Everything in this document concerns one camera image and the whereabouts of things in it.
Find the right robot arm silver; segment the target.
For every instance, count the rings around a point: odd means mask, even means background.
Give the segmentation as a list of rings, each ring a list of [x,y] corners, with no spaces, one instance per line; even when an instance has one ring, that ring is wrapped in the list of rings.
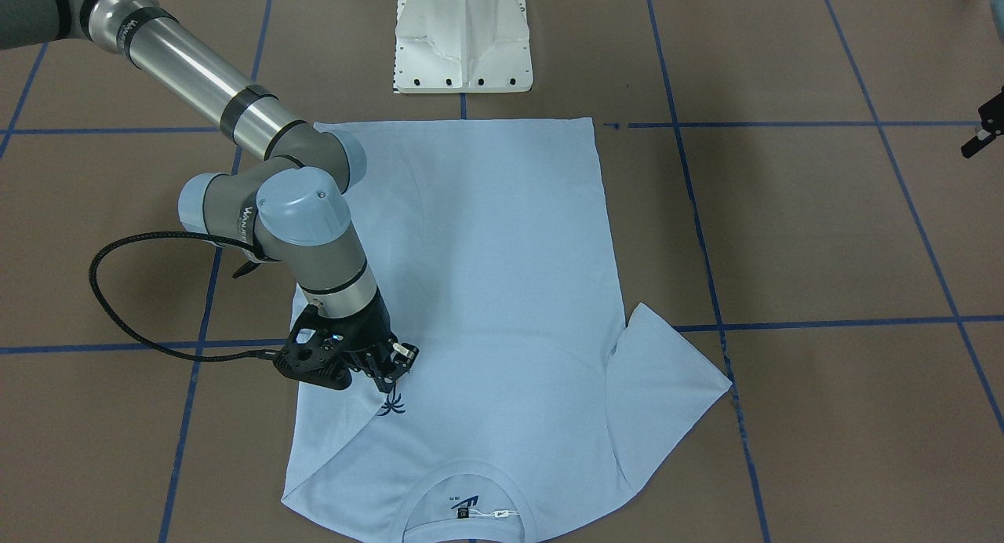
[[[267,360],[289,379],[344,390],[355,373],[383,393],[417,359],[416,346],[391,329],[373,269],[345,193],[366,174],[353,135],[322,132],[283,106],[180,24],[158,0],[2,0],[2,48],[82,39],[126,57],[257,159],[236,173],[204,173],[178,199],[183,231],[140,233],[98,251],[89,285],[107,317],[137,343],[180,359],[187,354],[141,336],[115,313],[98,285],[101,261],[144,240],[193,239],[243,251],[235,278],[286,264],[304,295],[280,348],[237,354]]]

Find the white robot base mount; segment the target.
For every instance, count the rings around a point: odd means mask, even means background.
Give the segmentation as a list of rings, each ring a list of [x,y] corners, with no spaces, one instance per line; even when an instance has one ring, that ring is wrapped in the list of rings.
[[[402,95],[526,93],[526,0],[397,0],[392,89]]]

